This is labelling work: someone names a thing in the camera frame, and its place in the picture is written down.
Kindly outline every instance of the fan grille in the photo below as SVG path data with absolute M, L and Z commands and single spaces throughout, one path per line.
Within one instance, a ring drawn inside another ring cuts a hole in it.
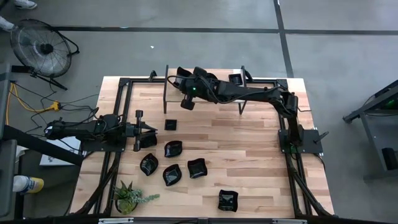
M 16 24 L 11 47 L 23 65 L 44 77 L 59 77 L 71 64 L 67 41 L 53 27 L 37 20 L 25 19 Z

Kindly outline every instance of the wooden table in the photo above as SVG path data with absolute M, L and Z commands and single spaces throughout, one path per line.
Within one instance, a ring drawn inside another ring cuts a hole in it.
M 113 112 L 119 78 L 104 77 L 97 104 L 98 115 Z M 303 79 L 288 78 L 287 81 L 289 91 L 296 92 L 299 97 L 300 109 L 309 110 Z M 181 108 L 180 103 L 169 103 L 167 114 L 163 114 L 163 93 L 163 83 L 137 83 L 133 86 L 128 121 L 134 123 L 135 110 L 143 110 L 142 120 L 159 130 L 158 145 L 133 152 L 134 139 L 128 140 L 119 166 L 117 185 L 120 186 L 120 180 L 125 183 L 132 181 L 135 188 L 144 191 L 144 195 L 160 194 L 160 198 L 138 205 L 129 216 L 294 217 L 285 158 L 280 153 L 277 138 L 277 112 L 270 104 L 248 102 L 245 112 L 239 115 L 235 104 L 197 102 L 195 109 L 189 111 Z M 165 119 L 177 119 L 177 130 L 165 131 Z M 313 128 L 311 112 L 299 113 L 298 120 L 304 128 Z M 183 141 L 183 152 L 178 157 L 165 158 L 164 146 L 173 140 Z M 158 158 L 159 167 L 147 177 L 139 169 L 139 164 L 150 152 Z M 103 157 L 104 153 L 96 152 L 84 160 L 71 212 L 82 207 L 97 187 Z M 187 161 L 201 157 L 206 160 L 208 175 L 190 179 Z M 309 189 L 326 210 L 333 213 L 321 162 L 312 154 L 303 154 L 302 157 Z M 183 177 L 177 184 L 166 187 L 162 173 L 172 164 L 179 164 Z M 300 208 L 305 211 L 302 193 L 297 188 Z M 236 213 L 217 209 L 221 189 L 239 193 Z M 104 192 L 101 208 L 105 206 L 108 189 Z M 113 208 L 112 216 L 121 214 Z

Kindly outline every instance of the potted plant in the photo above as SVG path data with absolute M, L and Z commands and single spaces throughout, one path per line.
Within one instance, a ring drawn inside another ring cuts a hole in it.
M 133 190 L 132 182 L 129 184 L 129 187 L 126 187 L 126 184 L 124 184 L 123 181 L 120 182 L 122 183 L 122 187 L 118 188 L 115 186 L 114 188 L 114 199 L 116 210 L 123 215 L 130 214 L 134 209 L 136 209 L 138 203 L 146 203 L 160 197 L 159 194 L 142 197 L 142 190 Z

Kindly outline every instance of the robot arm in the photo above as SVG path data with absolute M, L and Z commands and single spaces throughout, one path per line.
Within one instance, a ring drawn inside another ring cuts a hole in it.
M 86 145 L 86 151 L 113 151 L 113 149 L 124 147 L 126 138 L 135 138 L 134 151 L 139 151 L 141 142 L 149 137 L 155 136 L 157 131 L 141 121 L 143 112 L 136 111 L 136 124 L 123 123 L 120 116 L 106 114 L 97 120 L 84 122 L 64 122 L 62 118 L 50 122 L 45 129 L 47 139 L 63 139 L 74 136 Z
M 213 74 L 206 70 L 195 67 L 193 74 L 179 68 L 174 87 L 186 95 L 181 102 L 181 107 L 192 110 L 195 103 L 194 97 L 199 97 L 213 103 L 231 103 L 235 100 L 258 101 L 270 103 L 275 110 L 287 118 L 289 124 L 289 139 L 295 146 L 302 145 L 303 127 L 297 122 L 297 110 L 299 99 L 294 93 L 287 91 L 281 86 L 274 88 L 251 88 L 236 86 L 233 83 L 217 80 Z

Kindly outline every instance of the sneaker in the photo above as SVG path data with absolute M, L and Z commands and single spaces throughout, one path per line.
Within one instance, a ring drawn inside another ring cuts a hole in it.
M 14 24 L 8 22 L 5 18 L 0 16 L 0 28 L 7 32 L 11 32 L 12 28 L 14 28 Z
M 37 4 L 30 0 L 14 0 L 14 5 L 18 9 L 34 9 Z

